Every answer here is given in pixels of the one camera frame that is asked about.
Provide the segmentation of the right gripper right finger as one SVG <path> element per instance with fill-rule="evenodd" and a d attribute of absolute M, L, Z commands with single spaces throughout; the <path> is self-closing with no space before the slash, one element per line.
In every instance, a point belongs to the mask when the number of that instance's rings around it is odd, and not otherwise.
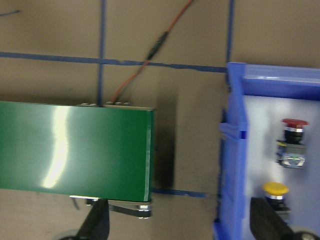
<path fill-rule="evenodd" d="M 250 199 L 249 227 L 255 240 L 292 240 L 293 231 L 263 199 Z"/>

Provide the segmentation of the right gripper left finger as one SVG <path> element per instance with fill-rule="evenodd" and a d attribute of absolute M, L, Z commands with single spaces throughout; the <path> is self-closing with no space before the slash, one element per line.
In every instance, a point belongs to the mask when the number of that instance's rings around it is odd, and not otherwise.
<path fill-rule="evenodd" d="M 76 240 L 107 240 L 110 233 L 109 202 L 99 199 L 75 235 Z"/>

